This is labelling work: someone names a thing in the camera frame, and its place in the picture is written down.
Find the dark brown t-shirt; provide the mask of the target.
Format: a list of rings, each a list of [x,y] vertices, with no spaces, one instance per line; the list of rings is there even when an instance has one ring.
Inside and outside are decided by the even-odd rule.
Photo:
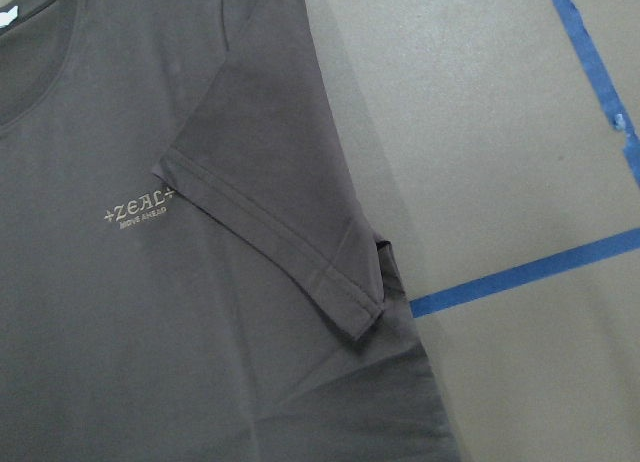
[[[5,461],[456,461],[305,0],[1,7]]]

